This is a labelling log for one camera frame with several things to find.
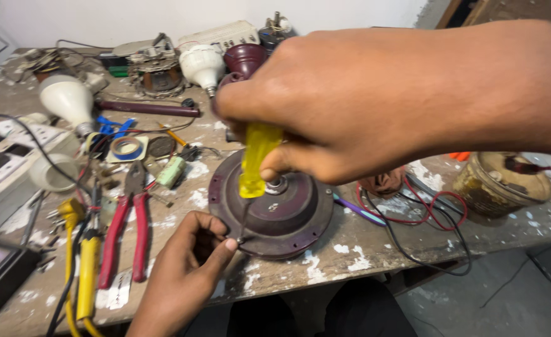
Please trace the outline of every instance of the black pants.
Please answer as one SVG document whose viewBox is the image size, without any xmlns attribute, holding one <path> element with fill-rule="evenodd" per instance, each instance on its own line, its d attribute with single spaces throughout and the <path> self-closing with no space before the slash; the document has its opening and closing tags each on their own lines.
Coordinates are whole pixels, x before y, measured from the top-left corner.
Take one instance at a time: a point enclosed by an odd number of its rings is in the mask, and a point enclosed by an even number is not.
<svg viewBox="0 0 551 337">
<path fill-rule="evenodd" d="M 292 311 L 277 295 L 236 302 L 227 337 L 297 337 Z M 325 314 L 323 337 L 417 337 L 394 296 L 378 281 L 348 281 Z"/>
</svg>

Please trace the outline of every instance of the metal container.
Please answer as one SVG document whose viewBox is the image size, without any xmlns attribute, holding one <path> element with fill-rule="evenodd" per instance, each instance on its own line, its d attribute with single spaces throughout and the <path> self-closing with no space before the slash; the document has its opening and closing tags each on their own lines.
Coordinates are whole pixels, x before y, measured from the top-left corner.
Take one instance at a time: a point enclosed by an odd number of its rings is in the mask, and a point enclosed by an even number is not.
<svg viewBox="0 0 551 337">
<path fill-rule="evenodd" d="M 506 152 L 473 152 L 452 188 L 467 206 L 489 218 L 501 218 L 526 206 L 551 199 L 551 182 L 544 173 L 519 174 L 504 167 Z M 527 159 L 517 156 L 521 163 Z"/>
</svg>

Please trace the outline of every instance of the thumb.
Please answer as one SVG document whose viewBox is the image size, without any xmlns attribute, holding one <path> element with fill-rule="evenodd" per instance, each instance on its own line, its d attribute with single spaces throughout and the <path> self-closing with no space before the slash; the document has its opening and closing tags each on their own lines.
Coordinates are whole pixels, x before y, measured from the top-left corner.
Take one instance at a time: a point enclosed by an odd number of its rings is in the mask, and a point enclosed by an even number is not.
<svg viewBox="0 0 551 337">
<path fill-rule="evenodd" d="M 198 269 L 209 280 L 217 282 L 226 266 L 232 260 L 238 243 L 234 239 L 221 242 L 207 258 L 207 261 Z"/>
<path fill-rule="evenodd" d="M 335 160 L 324 148 L 314 144 L 290 142 L 279 145 L 263 159 L 261 178 L 275 180 L 285 172 L 300 171 L 327 182 L 332 179 L 331 168 Z"/>
</svg>

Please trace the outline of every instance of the white plastic cup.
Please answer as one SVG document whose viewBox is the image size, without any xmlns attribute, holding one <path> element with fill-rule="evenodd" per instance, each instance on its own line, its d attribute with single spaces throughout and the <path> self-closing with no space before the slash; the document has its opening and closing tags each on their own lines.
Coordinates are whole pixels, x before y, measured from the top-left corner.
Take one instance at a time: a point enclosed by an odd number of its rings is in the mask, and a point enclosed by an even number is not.
<svg viewBox="0 0 551 337">
<path fill-rule="evenodd" d="M 77 179 L 78 165 L 74 158 L 64 154 L 50 154 L 49 158 L 62 171 L 74 178 L 74 180 Z M 75 186 L 73 182 L 69 181 L 52 167 L 42 155 L 32 164 L 30 170 L 28 170 L 28 175 L 30 175 L 30 179 L 36 186 L 46 191 L 63 192 Z"/>
</svg>

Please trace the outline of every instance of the wooden table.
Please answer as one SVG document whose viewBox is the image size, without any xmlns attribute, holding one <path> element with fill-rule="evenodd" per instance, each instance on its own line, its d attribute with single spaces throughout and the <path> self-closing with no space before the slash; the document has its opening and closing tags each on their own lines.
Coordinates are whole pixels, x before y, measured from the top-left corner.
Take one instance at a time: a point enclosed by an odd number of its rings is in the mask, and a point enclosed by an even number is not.
<svg viewBox="0 0 551 337">
<path fill-rule="evenodd" d="M 6 69 L 12 74 L 19 59 L 11 60 Z M 108 92 L 133 97 L 133 88 L 127 79 L 115 79 L 109 76 L 100 66 L 87 65 L 90 71 L 105 75 L 110 81 Z M 25 84 L 8 84 L 0 75 L 0 113 L 24 115 L 43 111 L 38 94 L 38 83 L 33 79 Z M 192 97 L 199 103 L 204 112 L 190 127 L 179 131 L 178 135 L 191 143 L 202 143 L 222 151 L 224 157 L 241 149 L 237 143 L 225 142 L 225 126 L 209 111 L 207 97 L 200 88 L 187 89 L 181 98 Z M 127 118 L 136 118 L 139 129 L 156 128 L 156 121 L 164 124 L 178 125 L 187 118 L 172 118 L 137 113 L 103 111 L 103 116 L 123 122 Z M 149 253 L 149 269 L 154 257 L 175 231 L 178 223 L 191 210 L 207 210 L 207 188 L 212 172 L 220 164 L 211 152 L 205 151 L 199 159 L 189 163 L 187 179 L 173 191 L 158 190 L 159 193 L 174 202 L 172 208 L 149 201 L 152 227 L 152 243 Z M 450 189 L 451 181 L 462 168 L 448 157 L 431 157 L 407 166 L 407 169 L 436 189 Z M 117 173 L 116 179 L 122 179 L 124 172 Z M 105 195 L 117 196 L 123 186 Z M 335 193 L 356 203 L 354 184 L 350 183 L 334 188 Z M 70 194 L 52 194 L 45 199 L 35 225 L 32 240 L 44 244 L 53 238 L 48 232 L 51 222 L 45 219 L 48 212 Z M 422 207 L 396 197 L 380 203 L 387 215 L 395 217 L 420 218 Z M 530 224 L 535 221 L 536 227 Z M 136 223 L 130 221 L 123 234 L 120 251 L 119 271 L 131 268 L 136 239 Z M 465 256 L 456 233 L 443 232 L 432 224 L 411 227 L 394 224 L 398 240 L 409 254 L 421 261 L 440 263 L 457 260 Z M 18 242 L 22 235 L 19 226 L 6 226 L 10 230 L 0 230 L 0 237 Z M 503 219 L 486 219 L 470 213 L 469 220 L 461 226 L 466 241 L 474 256 L 518 247 L 532 247 L 551 242 L 551 204 L 530 207 L 514 214 L 514 217 Z M 46 272 L 34 272 L 30 279 L 17 291 L 14 297 L 0 312 L 0 336 L 41 335 L 47 330 L 49 319 L 59 298 L 64 283 L 65 267 L 65 233 L 56 243 L 57 258 L 47 267 Z M 318 286 L 375 275 L 383 272 L 400 271 L 416 266 L 404 258 L 395 248 L 388 231 L 367 222 L 348 209 L 334 206 L 334 214 L 327 231 L 309 250 L 296 258 L 281 261 L 267 261 L 250 258 L 238 252 L 226 275 L 220 280 L 211 303 L 227 303 L 263 295 L 278 294 L 305 287 Z M 129 301 L 120 308 L 107 308 L 107 292 L 98 293 L 98 309 L 94 321 L 97 325 L 110 325 L 132 319 L 141 300 L 146 282 L 132 283 L 129 290 Z M 58 327 L 58 332 L 67 330 L 65 320 Z"/>
</svg>

